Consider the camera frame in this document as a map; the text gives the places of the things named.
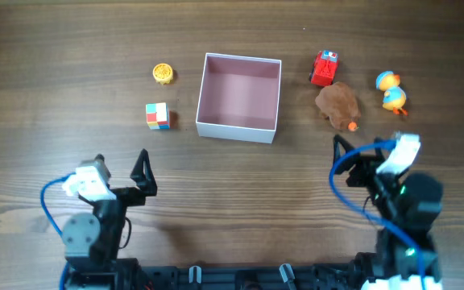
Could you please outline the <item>multicoloured puzzle cube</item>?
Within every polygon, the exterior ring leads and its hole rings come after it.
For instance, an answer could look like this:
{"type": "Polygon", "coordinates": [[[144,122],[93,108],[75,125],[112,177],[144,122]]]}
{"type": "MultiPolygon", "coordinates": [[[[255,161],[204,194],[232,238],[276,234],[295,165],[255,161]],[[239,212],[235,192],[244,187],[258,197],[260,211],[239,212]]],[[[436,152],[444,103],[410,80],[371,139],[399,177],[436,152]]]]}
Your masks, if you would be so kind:
{"type": "Polygon", "coordinates": [[[151,130],[167,130],[170,125],[170,111],[165,102],[145,105],[147,125],[151,130]]]}

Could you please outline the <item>red toy fire truck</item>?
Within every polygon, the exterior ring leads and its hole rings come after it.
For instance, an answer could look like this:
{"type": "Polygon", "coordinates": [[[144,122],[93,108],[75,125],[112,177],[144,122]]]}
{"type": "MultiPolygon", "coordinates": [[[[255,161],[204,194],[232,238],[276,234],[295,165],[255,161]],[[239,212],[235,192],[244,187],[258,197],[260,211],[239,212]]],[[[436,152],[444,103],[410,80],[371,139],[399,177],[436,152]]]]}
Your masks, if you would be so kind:
{"type": "Polygon", "coordinates": [[[309,81],[317,86],[326,87],[333,83],[338,69],[338,54],[328,50],[319,51],[314,62],[309,81]]]}

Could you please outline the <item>yellow round toy wheel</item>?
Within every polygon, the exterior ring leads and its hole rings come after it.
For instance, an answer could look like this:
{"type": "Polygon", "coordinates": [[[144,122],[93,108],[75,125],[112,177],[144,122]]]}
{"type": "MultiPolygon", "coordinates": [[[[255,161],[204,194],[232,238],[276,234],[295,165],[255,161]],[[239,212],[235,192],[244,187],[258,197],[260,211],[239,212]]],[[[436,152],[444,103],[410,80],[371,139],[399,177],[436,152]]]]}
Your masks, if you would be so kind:
{"type": "Polygon", "coordinates": [[[174,79],[174,70],[171,65],[160,63],[153,68],[152,75],[157,83],[166,85],[174,79]]]}

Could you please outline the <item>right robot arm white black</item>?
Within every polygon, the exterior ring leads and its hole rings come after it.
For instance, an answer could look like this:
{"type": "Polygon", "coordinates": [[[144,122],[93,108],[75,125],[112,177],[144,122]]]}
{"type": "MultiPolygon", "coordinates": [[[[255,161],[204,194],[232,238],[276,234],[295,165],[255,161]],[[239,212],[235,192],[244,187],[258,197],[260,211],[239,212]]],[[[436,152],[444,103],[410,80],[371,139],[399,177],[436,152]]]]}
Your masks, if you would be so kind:
{"type": "Polygon", "coordinates": [[[350,262],[346,284],[351,289],[440,289],[438,253],[430,235],[442,210],[443,185],[409,168],[421,148],[419,135],[395,133],[391,139],[354,147],[341,135],[333,138],[329,186],[350,210],[379,225],[374,253],[358,253],[350,262]],[[346,184],[365,188],[377,209],[368,213],[342,194],[335,176],[347,173],[346,184]]]}

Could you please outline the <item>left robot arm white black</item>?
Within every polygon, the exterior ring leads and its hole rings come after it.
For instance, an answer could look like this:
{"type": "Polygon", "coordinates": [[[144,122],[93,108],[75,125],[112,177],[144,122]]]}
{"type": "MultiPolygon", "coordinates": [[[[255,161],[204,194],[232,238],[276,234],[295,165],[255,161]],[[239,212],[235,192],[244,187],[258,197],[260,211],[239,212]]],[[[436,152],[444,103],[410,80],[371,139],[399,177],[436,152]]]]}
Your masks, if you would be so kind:
{"type": "Polygon", "coordinates": [[[136,258],[120,259],[124,228],[131,228],[126,211],[142,206],[157,194],[147,150],[132,169],[134,187],[111,188],[110,171],[103,155],[81,162],[63,189],[92,206],[90,213],[69,218],[62,229],[67,269],[62,289],[153,289],[154,284],[136,258]]]}

